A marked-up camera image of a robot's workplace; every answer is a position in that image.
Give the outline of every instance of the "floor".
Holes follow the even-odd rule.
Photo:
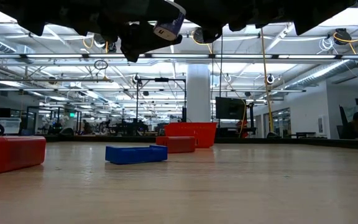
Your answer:
[[[358,223],[358,150],[221,144],[116,166],[105,145],[50,143],[42,166],[0,174],[0,223]]]

